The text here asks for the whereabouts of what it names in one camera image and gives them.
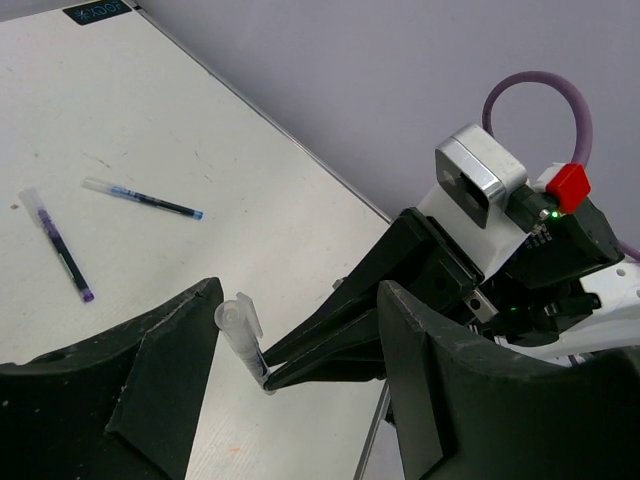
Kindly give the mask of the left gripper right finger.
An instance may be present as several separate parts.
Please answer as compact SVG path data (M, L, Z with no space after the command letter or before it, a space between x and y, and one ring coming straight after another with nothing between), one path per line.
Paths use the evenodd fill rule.
M471 332L393 281L377 306L406 478L638 477L637 348L562 367Z

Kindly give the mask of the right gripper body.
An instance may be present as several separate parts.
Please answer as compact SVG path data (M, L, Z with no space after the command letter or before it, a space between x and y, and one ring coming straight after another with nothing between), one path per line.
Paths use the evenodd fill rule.
M601 309L582 278L624 254L604 214L589 199L563 214L553 197L510 200L498 223L480 229L448 197L427 197L420 211L437 223L448 253L434 264L425 304L482 334L537 347Z

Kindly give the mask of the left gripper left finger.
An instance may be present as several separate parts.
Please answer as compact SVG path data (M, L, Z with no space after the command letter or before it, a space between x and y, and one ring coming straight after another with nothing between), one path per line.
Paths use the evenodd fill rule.
M223 290L206 278L153 310L1 367L5 479L182 479Z

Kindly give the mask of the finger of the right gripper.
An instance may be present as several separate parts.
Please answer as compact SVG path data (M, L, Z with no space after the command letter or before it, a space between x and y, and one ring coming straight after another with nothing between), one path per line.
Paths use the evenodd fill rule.
M308 382L367 382L386 378L376 308L314 334L265 382L275 392Z
M324 303L270 347L265 359L270 366L290 361L322 334L375 308L383 281L393 281L433 310L447 313L484 280L434 217L406 208Z

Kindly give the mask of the black pen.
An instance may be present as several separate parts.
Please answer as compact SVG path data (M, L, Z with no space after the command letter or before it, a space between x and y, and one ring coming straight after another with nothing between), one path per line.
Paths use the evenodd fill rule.
M234 299L226 300L216 307L214 322L261 389L267 395L274 395L274 391L266 388L271 369L259 345L263 331L253 300L238 292Z

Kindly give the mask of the purple pen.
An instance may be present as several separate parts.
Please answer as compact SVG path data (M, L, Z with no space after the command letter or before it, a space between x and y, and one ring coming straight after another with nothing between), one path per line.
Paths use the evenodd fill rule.
M35 188L27 188L19 193L19 198L33 218L34 222L43 230L52 248L58 255L62 265L66 268L70 278L84 303L95 299L93 290L81 272L58 227L53 221L47 207Z

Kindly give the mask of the blue pen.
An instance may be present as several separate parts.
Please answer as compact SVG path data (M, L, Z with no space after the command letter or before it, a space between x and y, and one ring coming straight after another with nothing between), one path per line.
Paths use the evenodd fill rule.
M82 181L82 186L89 190L134 201L153 208L166 210L195 220L201 220L204 216L203 212L200 210L195 210L183 205L178 205L135 190L128 189L124 186L116 185L91 177L86 177Z

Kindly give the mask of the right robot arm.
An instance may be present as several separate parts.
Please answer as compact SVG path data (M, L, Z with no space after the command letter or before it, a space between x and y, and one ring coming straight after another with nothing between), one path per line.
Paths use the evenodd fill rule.
M592 202L553 214L495 274L482 273L435 218L408 208L317 311L267 350L266 389L384 378L384 281L488 339L542 357L639 339L639 265Z

